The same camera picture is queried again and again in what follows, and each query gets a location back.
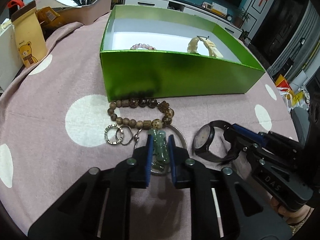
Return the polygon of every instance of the red handle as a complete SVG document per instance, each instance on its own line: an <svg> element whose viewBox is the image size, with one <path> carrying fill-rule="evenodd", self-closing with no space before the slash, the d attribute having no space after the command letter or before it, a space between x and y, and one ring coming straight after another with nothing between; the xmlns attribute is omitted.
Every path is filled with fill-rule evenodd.
<svg viewBox="0 0 320 240"><path fill-rule="evenodd" d="M24 3L21 0L11 0L10 2L8 2L8 8L11 8L12 6L15 6L15 5L19 5L20 8L22 8L24 6Z"/></svg>

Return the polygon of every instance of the brown bead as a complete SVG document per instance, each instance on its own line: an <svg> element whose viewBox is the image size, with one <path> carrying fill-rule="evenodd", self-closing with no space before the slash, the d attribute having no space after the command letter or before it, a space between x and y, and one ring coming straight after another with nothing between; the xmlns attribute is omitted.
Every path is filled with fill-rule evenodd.
<svg viewBox="0 0 320 240"><path fill-rule="evenodd" d="M137 129L143 128L143 121L137 121Z"/></svg>
<svg viewBox="0 0 320 240"><path fill-rule="evenodd" d="M121 107L122 106L122 101L121 100L117 100L116 101L116 106L117 107Z"/></svg>
<svg viewBox="0 0 320 240"><path fill-rule="evenodd" d="M114 114L115 113L115 111L112 109L112 108L109 108L108 109L108 115L112 115L112 114Z"/></svg>
<svg viewBox="0 0 320 240"><path fill-rule="evenodd" d="M168 108L169 108L169 103L167 103L166 101L162 101L162 103L158 105L158 109L161 113L164 113Z"/></svg>
<svg viewBox="0 0 320 240"><path fill-rule="evenodd" d="M122 107L128 107L129 106L129 99L122 100Z"/></svg>
<svg viewBox="0 0 320 240"><path fill-rule="evenodd" d="M129 126L130 126L131 128L135 128L135 127L136 127L136 124L137 124L137 121L134 120L134 119L131 119L131 120L129 121Z"/></svg>
<svg viewBox="0 0 320 240"><path fill-rule="evenodd" d="M151 129L151 120L144 120L143 121L143 129L144 130L150 130Z"/></svg>
<svg viewBox="0 0 320 240"><path fill-rule="evenodd" d="M117 108L116 103L115 102L111 102L110 103L110 108L112 108L113 110Z"/></svg>
<svg viewBox="0 0 320 240"><path fill-rule="evenodd" d="M148 105L148 100L145 98L141 98L138 100L140 107L146 107Z"/></svg>
<svg viewBox="0 0 320 240"><path fill-rule="evenodd" d="M130 106L131 108L136 108L138 105L139 105L139 103L138 103L138 100L137 100L137 99L131 98L131 99L129 100L129 106Z"/></svg>
<svg viewBox="0 0 320 240"><path fill-rule="evenodd" d="M160 119L154 119L151 125L154 129L162 129L162 121Z"/></svg>
<svg viewBox="0 0 320 240"><path fill-rule="evenodd" d="M121 125L121 124L123 123L122 117L118 117L118 118L116 119L116 123L117 123L118 125Z"/></svg>
<svg viewBox="0 0 320 240"><path fill-rule="evenodd" d="M129 122L130 122L129 118L124 118L123 119L123 124L124 125L129 125Z"/></svg>
<svg viewBox="0 0 320 240"><path fill-rule="evenodd" d="M150 108L155 108L158 105L157 99L149 99L148 100L148 106Z"/></svg>
<svg viewBox="0 0 320 240"><path fill-rule="evenodd" d="M167 116L164 116L162 118L162 122L165 124L165 125L169 125L172 123L172 119L170 117L167 117Z"/></svg>
<svg viewBox="0 0 320 240"><path fill-rule="evenodd" d="M115 121L118 118L117 114L112 114L111 115L111 120Z"/></svg>
<svg viewBox="0 0 320 240"><path fill-rule="evenodd" d="M171 108L169 108L169 109L167 109L167 110L164 112L164 115L165 115L166 117L172 118L172 117L174 117L174 110L171 109Z"/></svg>

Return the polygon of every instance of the cabinet drawer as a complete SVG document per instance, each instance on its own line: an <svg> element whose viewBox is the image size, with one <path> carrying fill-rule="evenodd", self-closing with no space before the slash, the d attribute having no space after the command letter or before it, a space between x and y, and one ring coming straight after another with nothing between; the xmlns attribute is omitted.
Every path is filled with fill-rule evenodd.
<svg viewBox="0 0 320 240"><path fill-rule="evenodd" d="M190 8L188 8L188 7L185 7L185 8L183 9L183 12L184 12L184 13L191 14L191 15L199 16L199 17L201 17L201 18L203 18L203 19L209 20L209 21L214 22L214 23L217 23L217 22L218 22L218 19L217 19L217 18L212 17L212 16L210 16L210 15L207 15L206 13L202 13L202 12L199 12L199 11L197 11L197 10L190 9Z"/></svg>
<svg viewBox="0 0 320 240"><path fill-rule="evenodd" d="M235 38L239 38L241 35L241 31L236 29L235 27L223 22L223 21L218 21L217 22L219 26L221 26L223 29L225 29L227 32L229 32L232 36Z"/></svg>
<svg viewBox="0 0 320 240"><path fill-rule="evenodd" d="M130 5L145 5L160 8L168 8L169 1L167 0L125 0L124 4Z"/></svg>

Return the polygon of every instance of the black door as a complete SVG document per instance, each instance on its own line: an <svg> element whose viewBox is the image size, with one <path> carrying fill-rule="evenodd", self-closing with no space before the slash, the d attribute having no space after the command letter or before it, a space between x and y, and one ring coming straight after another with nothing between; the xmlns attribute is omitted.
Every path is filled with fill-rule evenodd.
<svg viewBox="0 0 320 240"><path fill-rule="evenodd" d="M270 65L288 45L307 5L308 0L274 0L251 42Z"/></svg>

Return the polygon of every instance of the cartoon bear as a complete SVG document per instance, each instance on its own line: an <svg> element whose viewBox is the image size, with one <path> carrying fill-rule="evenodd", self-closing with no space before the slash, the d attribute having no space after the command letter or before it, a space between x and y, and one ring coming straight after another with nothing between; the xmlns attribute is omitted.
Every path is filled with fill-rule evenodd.
<svg viewBox="0 0 320 240"><path fill-rule="evenodd" d="M22 45L19 48L19 53L23 58L26 68L30 67L33 63L37 63L38 60L32 55L31 42L28 41L26 45Z"/></svg>

